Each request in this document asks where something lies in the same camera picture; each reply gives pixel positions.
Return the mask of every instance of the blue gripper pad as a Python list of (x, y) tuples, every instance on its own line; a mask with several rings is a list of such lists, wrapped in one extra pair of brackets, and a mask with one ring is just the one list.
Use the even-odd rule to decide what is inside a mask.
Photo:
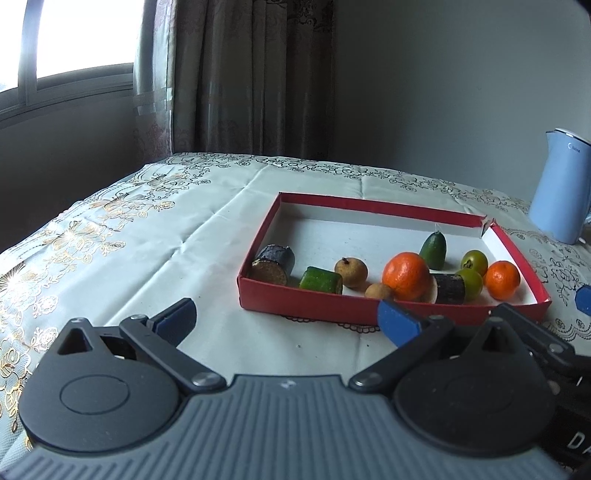
[(577, 306), (577, 310), (591, 315), (591, 287), (589, 285), (583, 285), (577, 290), (574, 304)]
[(378, 326), (399, 348), (421, 333), (420, 322), (411, 313), (388, 300), (379, 302)]
[(182, 299), (147, 320), (146, 327), (168, 343), (178, 346), (197, 323), (197, 307), (191, 299)]

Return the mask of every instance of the white lace tablecloth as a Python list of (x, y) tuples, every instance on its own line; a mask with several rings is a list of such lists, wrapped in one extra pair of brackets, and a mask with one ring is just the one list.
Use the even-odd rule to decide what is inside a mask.
[(591, 355), (590, 319), (574, 306), (575, 291), (591, 280), (591, 255), (584, 245), (559, 244), (537, 231), (521, 200), (395, 170), (179, 154), (76, 203), (0, 255), (0, 470), (30, 448), (18, 398), (71, 317), (116, 325), (127, 315), (153, 315), (191, 297), (197, 326), (180, 348), (228, 381), (238, 373), (338, 373), (346, 381), (391, 352), (375, 327), (240, 308), (236, 274), (279, 191), (495, 217), (552, 296), (549, 326)]

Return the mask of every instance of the electric kettle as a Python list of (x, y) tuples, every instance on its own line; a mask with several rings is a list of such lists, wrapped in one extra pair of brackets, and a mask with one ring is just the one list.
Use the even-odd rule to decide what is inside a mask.
[(591, 142), (568, 130), (546, 132), (548, 160), (530, 207), (531, 221), (573, 245), (591, 220)]

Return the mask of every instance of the sheer curtain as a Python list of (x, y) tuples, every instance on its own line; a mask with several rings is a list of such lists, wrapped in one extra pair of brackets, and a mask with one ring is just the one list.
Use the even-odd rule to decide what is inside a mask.
[(143, 161), (329, 155), (332, 0), (146, 0), (134, 66)]

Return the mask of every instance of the fake fruit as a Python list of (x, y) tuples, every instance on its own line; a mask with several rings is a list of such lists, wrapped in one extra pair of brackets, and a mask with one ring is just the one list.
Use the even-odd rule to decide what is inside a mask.
[(488, 269), (488, 259), (480, 250), (470, 250), (460, 263), (462, 268), (473, 268), (481, 277), (484, 277)]
[(291, 248), (267, 245), (252, 262), (250, 277), (275, 285), (287, 285), (295, 263), (296, 258)]
[(414, 301), (431, 286), (431, 274), (420, 255), (402, 252), (386, 264), (382, 283), (393, 290), (394, 299)]
[(424, 297), (429, 303), (440, 303), (446, 305), (461, 305), (466, 298), (466, 286), (460, 275), (447, 273), (434, 273), (431, 283), (433, 286)]
[(300, 280), (300, 288), (324, 293), (343, 293), (343, 277), (321, 268), (308, 267)]
[(465, 300), (472, 301), (478, 298), (482, 291), (482, 277), (480, 274), (473, 268), (462, 268), (456, 275), (459, 275), (464, 280)]
[(341, 258), (335, 265), (335, 272), (343, 277), (343, 285), (359, 288), (368, 278), (368, 268), (359, 258)]
[(519, 284), (521, 283), (521, 275), (517, 267), (507, 260), (499, 260), (494, 262), (484, 277), (484, 285), (495, 300), (504, 301), (510, 299)]
[(441, 232), (429, 235), (419, 253), (432, 270), (443, 270), (446, 254), (447, 242)]
[(368, 299), (385, 300), (392, 298), (392, 289), (383, 283), (372, 283), (365, 290), (365, 297)]

